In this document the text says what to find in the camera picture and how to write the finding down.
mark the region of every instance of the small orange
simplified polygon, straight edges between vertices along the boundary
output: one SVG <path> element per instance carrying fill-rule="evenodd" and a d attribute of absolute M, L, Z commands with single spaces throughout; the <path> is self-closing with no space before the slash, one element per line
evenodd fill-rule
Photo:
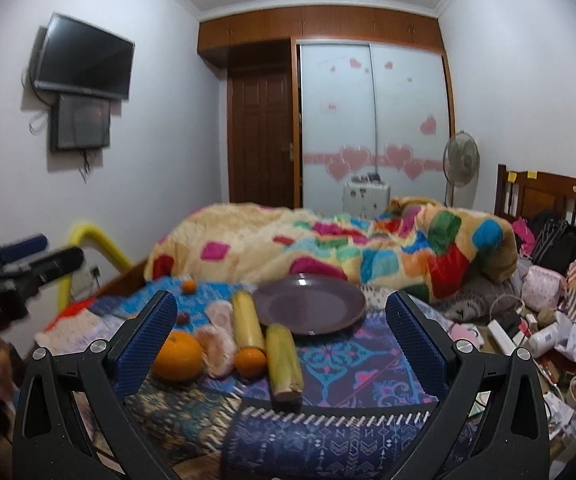
<path fill-rule="evenodd" d="M 235 355 L 235 368 L 242 377 L 254 379 L 265 371 L 268 359 L 258 348 L 244 348 Z"/>
<path fill-rule="evenodd" d="M 197 282 L 194 280 L 185 280 L 181 283 L 181 290 L 186 296 L 191 296 L 197 292 Z"/>
<path fill-rule="evenodd" d="M 190 334 L 172 330 L 161 347 L 152 371 L 168 381 L 189 381 L 203 368 L 203 349 Z"/>

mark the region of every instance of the white sliding door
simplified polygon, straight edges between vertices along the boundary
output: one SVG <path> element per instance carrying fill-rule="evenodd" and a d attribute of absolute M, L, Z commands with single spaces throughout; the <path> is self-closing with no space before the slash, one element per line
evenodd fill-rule
<path fill-rule="evenodd" d="M 343 184 L 374 171 L 375 103 L 370 48 L 301 46 L 303 207 L 341 212 Z"/>
<path fill-rule="evenodd" d="M 443 202 L 450 124 L 442 57 L 401 46 L 371 48 L 381 179 L 391 185 L 391 196 Z"/>

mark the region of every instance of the backpack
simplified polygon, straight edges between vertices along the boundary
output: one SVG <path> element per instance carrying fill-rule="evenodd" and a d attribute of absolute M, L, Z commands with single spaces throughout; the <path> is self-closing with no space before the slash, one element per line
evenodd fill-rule
<path fill-rule="evenodd" d="M 548 210 L 533 216 L 528 227 L 536 240 L 530 255 L 532 263 L 565 276 L 576 258 L 576 227 Z"/>

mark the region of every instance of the yellow tube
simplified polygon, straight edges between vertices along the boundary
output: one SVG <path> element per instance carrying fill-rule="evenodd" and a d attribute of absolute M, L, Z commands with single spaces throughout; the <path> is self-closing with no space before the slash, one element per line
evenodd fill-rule
<path fill-rule="evenodd" d="M 97 244 L 103 256 L 110 260 L 110 263 L 116 267 L 119 272 L 130 269 L 132 262 L 121 249 L 117 247 L 110 237 L 101 231 L 101 229 L 87 222 L 74 224 L 72 232 L 68 238 L 68 245 L 80 246 L 85 239 L 91 240 Z M 72 274 L 63 278 L 58 284 L 58 311 L 63 312 L 70 304 L 70 293 L 72 289 Z"/>

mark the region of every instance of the plate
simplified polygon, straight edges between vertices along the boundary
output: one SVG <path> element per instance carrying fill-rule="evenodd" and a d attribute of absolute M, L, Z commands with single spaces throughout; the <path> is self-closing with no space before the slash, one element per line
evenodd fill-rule
<path fill-rule="evenodd" d="M 336 278 L 295 274 L 260 286 L 253 293 L 263 325 L 280 323 L 295 335 L 338 332 L 363 316 L 361 290 Z"/>

